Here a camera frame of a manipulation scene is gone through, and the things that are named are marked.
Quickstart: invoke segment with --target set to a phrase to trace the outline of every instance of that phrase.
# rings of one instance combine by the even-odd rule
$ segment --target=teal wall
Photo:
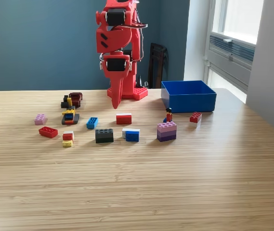
[[[189,0],[161,0],[159,42],[169,53],[168,80],[184,78],[189,3]]]
[[[138,4],[149,24],[138,64],[143,80],[151,42],[169,50],[169,80],[183,79],[189,0],[172,2]],[[106,89],[95,38],[95,12],[104,6],[105,0],[0,0],[0,90]]]

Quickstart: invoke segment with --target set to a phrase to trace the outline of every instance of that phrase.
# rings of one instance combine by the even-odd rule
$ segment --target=lego minifigure
[[[166,108],[167,117],[164,119],[164,123],[172,121],[172,109],[170,107]]]

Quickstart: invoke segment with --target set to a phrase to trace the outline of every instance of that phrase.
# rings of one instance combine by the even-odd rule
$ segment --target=chair
[[[158,62],[157,66],[157,76],[154,78],[154,61]],[[159,89],[161,88],[161,80],[162,80],[162,73],[163,68],[165,68],[167,75],[168,75],[168,64],[169,64],[169,56],[167,48],[151,43],[151,52],[150,52],[150,60],[149,60],[149,67],[148,67],[148,88],[152,89]]]

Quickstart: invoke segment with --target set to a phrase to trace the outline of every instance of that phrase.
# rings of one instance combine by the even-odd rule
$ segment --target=white wall
[[[190,0],[184,80],[203,80],[210,0]]]
[[[264,0],[247,105],[274,126],[274,0]]]

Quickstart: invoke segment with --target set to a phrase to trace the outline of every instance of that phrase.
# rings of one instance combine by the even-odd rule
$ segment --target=red robot arm
[[[136,87],[137,62],[142,59],[139,29],[147,27],[139,20],[136,2],[107,0],[104,10],[96,12],[100,24],[96,31],[97,52],[101,53],[101,69],[111,82],[107,94],[115,109],[122,98],[140,100],[148,95],[146,88]],[[132,50],[123,51],[130,42]]]

